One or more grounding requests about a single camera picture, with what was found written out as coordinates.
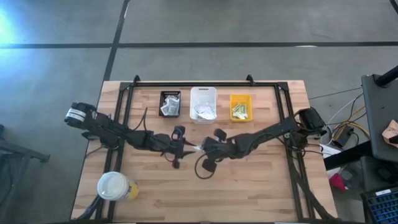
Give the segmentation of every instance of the small container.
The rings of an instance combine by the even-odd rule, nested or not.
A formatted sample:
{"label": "small container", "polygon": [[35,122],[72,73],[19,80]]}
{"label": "small container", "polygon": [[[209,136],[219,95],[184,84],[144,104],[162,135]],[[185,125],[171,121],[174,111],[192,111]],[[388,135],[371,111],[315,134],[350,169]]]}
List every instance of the small container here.
{"label": "small container", "polygon": [[[239,118],[234,118],[232,116],[232,109],[238,103],[246,105],[246,113],[248,114],[247,119],[239,119]],[[234,121],[234,122],[248,122],[248,121],[253,120],[250,95],[244,95],[244,94],[231,95],[229,98],[229,115],[231,117],[231,121]]]}
{"label": "small container", "polygon": [[[214,87],[193,87],[191,89],[190,111],[189,116],[195,124],[212,124],[217,117],[217,90]],[[195,106],[201,102],[209,102],[211,109],[215,113],[215,119],[202,119],[197,117]]]}
{"label": "small container", "polygon": [[[178,115],[164,115],[162,110],[160,109],[165,103],[165,100],[168,96],[178,96],[180,95],[180,102],[178,104]],[[160,92],[160,103],[159,103],[159,116],[164,118],[178,118],[180,116],[180,109],[181,109],[181,91],[161,91]]]}
{"label": "small container", "polygon": [[98,195],[105,200],[132,200],[138,196],[138,185],[119,172],[107,172],[97,184]]}

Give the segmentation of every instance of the pink object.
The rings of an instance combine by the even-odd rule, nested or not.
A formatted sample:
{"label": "pink object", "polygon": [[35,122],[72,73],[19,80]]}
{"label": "pink object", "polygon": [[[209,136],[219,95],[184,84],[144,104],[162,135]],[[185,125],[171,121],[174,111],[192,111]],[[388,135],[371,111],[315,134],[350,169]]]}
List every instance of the pink object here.
{"label": "pink object", "polygon": [[329,183],[341,191],[346,190],[343,179],[339,174],[334,174],[332,177],[330,177]]}

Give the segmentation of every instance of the white sticker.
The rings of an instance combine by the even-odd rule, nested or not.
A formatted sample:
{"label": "white sticker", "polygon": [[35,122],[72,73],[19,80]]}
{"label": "white sticker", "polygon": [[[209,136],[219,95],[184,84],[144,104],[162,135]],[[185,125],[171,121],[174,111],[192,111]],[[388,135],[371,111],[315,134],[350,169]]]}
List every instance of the white sticker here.
{"label": "white sticker", "polygon": [[72,108],[69,109],[68,113],[74,113],[74,114],[80,115],[84,118],[86,117],[86,113],[81,112],[80,110],[72,109]]}
{"label": "white sticker", "polygon": [[390,190],[390,189],[382,190],[382,191],[380,191],[380,192],[376,192],[376,195],[377,195],[377,196],[380,196],[380,195],[384,195],[384,194],[388,194],[388,193],[391,193],[391,190]]}
{"label": "white sticker", "polygon": [[78,119],[81,122],[84,122],[84,120],[85,120],[82,116],[79,116],[74,113],[69,113],[69,112],[67,113],[67,117]]}

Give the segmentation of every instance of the wooden table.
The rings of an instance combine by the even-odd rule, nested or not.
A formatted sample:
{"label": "wooden table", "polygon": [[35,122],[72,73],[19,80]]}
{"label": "wooden table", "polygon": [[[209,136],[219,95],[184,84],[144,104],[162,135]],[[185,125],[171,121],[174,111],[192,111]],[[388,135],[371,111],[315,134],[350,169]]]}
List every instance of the wooden table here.
{"label": "wooden table", "polygon": [[[294,112],[308,108],[303,81],[288,81]],[[120,82],[104,82],[98,111],[113,114]],[[171,134],[176,125],[186,127],[186,138],[200,145],[203,138],[221,128],[233,136],[253,133],[278,123],[279,114],[273,88],[217,87],[217,120],[214,124],[193,124],[189,117],[190,87],[134,88],[129,126],[135,127],[148,107],[146,125],[155,133]],[[179,118],[158,115],[160,91],[182,92]],[[253,121],[232,123],[229,119],[229,95],[250,94]],[[124,108],[121,110],[122,123]],[[88,152],[99,142],[91,142]],[[319,151],[317,146],[310,150]],[[186,146],[185,150],[194,151]],[[180,160],[176,170],[159,153],[139,151],[126,144],[121,172],[138,182],[140,192],[130,202],[116,202],[115,222],[287,222],[297,221],[285,149],[278,140],[261,144],[244,159],[225,159],[215,175],[201,180],[194,173],[200,152]],[[96,196],[96,184],[103,174],[106,150],[86,158],[72,211],[72,218],[82,214]],[[337,217],[322,156],[307,153],[304,158],[310,188],[328,212]],[[305,200],[301,194],[303,209]]]}

